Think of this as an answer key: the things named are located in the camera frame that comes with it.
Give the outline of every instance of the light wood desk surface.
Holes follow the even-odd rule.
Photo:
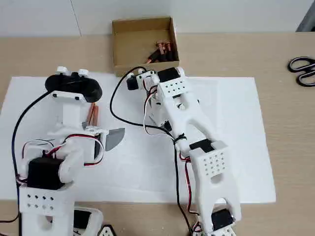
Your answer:
[[[315,88],[298,86],[286,64],[297,56],[315,58],[315,33],[179,34],[178,46],[187,75],[256,78],[277,202],[244,205],[237,235],[314,235]],[[48,76],[58,65],[112,72],[111,37],[0,39],[0,101],[11,76]],[[186,232],[176,205],[85,205],[101,209],[118,236]],[[0,219],[15,214],[14,202],[0,203]],[[0,232],[15,235],[16,227],[2,224]]]

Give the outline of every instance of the open cardboard box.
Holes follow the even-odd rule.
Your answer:
[[[113,57],[117,76],[123,76],[136,66],[155,71],[179,66],[177,43],[173,19],[156,17],[113,21]],[[171,41],[175,61],[145,64],[157,49],[157,41]]]

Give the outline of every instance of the robotic arm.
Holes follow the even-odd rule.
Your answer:
[[[82,120],[83,106],[97,102],[102,90],[96,80],[89,78],[87,70],[70,72],[65,67],[48,77],[45,86],[62,106],[62,120],[48,133],[48,140],[32,140],[23,147],[17,177],[23,236],[97,236],[103,214],[74,205],[73,183],[85,166],[98,164],[105,149],[115,146],[104,147],[111,132]],[[123,136],[124,130],[116,144]],[[108,227],[103,231],[114,235]]]
[[[231,171],[228,146],[220,140],[202,112],[183,69],[169,68],[158,73],[139,70],[138,75],[127,76],[127,86],[129,90],[147,91],[150,118],[157,126],[171,132],[174,139],[186,137],[189,124],[205,136],[205,139],[194,143],[189,143],[187,138],[176,142],[177,151],[184,157],[182,160],[191,162],[196,182],[196,214],[202,232],[194,234],[235,235],[231,226],[241,220],[241,207]],[[225,199],[227,204],[217,206],[216,201],[220,198]]]

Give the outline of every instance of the white wall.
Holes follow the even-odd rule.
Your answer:
[[[178,32],[295,31],[313,0],[0,0],[0,36],[111,33],[111,20],[171,15]]]

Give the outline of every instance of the black scissors handle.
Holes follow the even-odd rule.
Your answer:
[[[307,65],[303,65],[303,66],[300,66],[300,67],[296,67],[294,68],[293,67],[293,64],[297,61],[306,61],[308,62],[309,64]],[[292,59],[289,64],[287,65],[287,69],[290,71],[290,72],[301,72],[301,71],[309,71],[311,70],[312,68],[315,68],[315,59],[313,58],[309,58],[309,57],[298,57],[298,58],[294,58]]]
[[[307,77],[311,77],[315,75],[315,70],[310,70],[309,72],[306,72],[305,74],[301,74],[296,78],[296,82],[300,85],[300,86],[304,86],[304,87],[315,87],[315,83],[305,83],[303,82],[303,80]]]
[[[306,61],[308,62],[307,65],[303,65],[300,67],[293,67],[293,64],[297,61]],[[290,72],[302,72],[304,71],[304,74],[300,74],[297,78],[296,78],[296,82],[300,85],[300,86],[304,86],[304,87],[315,87],[315,83],[305,83],[303,80],[307,77],[311,77],[313,75],[315,75],[315,59],[313,58],[309,58],[309,57],[298,57],[298,58],[294,58],[292,59],[288,65],[287,65],[287,69]]]

